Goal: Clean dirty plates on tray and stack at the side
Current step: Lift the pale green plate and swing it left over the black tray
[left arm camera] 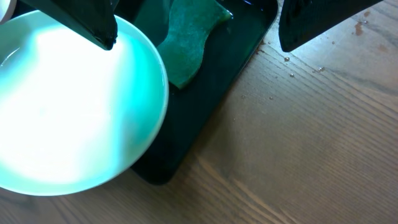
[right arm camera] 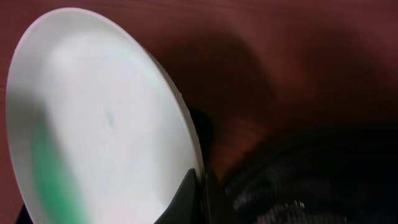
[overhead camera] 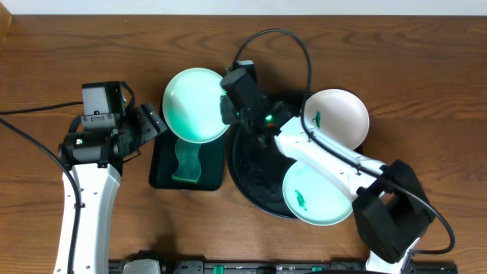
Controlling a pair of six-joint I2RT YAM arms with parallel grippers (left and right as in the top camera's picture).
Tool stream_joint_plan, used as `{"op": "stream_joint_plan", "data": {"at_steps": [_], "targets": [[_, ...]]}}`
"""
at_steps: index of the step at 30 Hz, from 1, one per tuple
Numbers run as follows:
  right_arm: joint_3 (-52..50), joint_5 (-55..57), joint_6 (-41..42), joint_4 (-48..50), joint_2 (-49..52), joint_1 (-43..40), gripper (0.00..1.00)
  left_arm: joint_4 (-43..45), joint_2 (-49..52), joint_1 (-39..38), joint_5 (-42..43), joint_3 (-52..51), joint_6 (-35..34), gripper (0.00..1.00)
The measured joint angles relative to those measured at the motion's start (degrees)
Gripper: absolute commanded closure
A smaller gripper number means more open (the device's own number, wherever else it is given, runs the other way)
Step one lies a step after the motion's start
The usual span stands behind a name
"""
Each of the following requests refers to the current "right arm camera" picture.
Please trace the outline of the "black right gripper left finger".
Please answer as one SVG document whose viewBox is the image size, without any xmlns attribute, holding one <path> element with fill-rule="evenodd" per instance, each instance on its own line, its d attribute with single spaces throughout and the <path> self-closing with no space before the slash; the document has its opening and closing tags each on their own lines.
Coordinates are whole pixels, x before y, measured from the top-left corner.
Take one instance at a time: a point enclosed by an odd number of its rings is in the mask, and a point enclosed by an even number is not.
<svg viewBox="0 0 398 224">
<path fill-rule="evenodd" d="M 197 174 L 189 169 L 165 212 L 155 224 L 199 224 L 201 219 L 200 188 Z"/>
</svg>

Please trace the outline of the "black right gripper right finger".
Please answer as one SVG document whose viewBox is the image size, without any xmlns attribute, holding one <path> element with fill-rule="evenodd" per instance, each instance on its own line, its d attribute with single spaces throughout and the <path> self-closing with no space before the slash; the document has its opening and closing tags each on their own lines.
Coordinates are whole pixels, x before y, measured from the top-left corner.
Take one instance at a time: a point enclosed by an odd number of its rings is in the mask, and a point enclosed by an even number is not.
<svg viewBox="0 0 398 224">
<path fill-rule="evenodd" d="M 239 218 L 212 170 L 205 174 L 203 215 L 205 224 L 239 224 Z"/>
</svg>

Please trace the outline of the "mint plate with green stain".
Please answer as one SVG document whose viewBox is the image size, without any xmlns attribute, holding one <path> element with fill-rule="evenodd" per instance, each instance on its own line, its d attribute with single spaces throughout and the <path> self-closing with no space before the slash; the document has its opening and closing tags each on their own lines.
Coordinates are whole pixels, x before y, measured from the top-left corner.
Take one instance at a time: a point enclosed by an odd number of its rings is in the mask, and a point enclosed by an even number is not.
<svg viewBox="0 0 398 224">
<path fill-rule="evenodd" d="M 203 174 L 172 79 L 124 29 L 86 9 L 50 11 L 24 32 L 6 128 L 34 223 L 154 223 L 187 171 Z"/>
</svg>

